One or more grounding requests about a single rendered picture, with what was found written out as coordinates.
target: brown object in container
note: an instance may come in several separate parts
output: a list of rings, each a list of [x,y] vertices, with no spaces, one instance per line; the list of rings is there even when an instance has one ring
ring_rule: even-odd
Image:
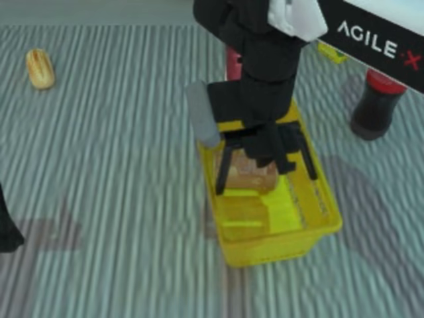
[[[215,155],[215,179],[219,173],[222,155],[222,151]],[[277,184],[278,171],[274,162],[265,168],[257,168],[256,161],[248,158],[243,150],[233,152],[225,185],[227,189],[253,189],[266,193],[274,190]]]
[[[56,82],[56,76],[46,51],[35,48],[26,53],[26,68],[31,84],[37,89],[48,89]]]

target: red bottle cap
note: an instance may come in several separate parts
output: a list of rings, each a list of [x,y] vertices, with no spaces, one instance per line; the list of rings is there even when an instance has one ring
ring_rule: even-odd
[[[371,69],[368,69],[368,71],[366,72],[366,82],[376,91],[388,95],[402,94],[407,89],[406,86]]]

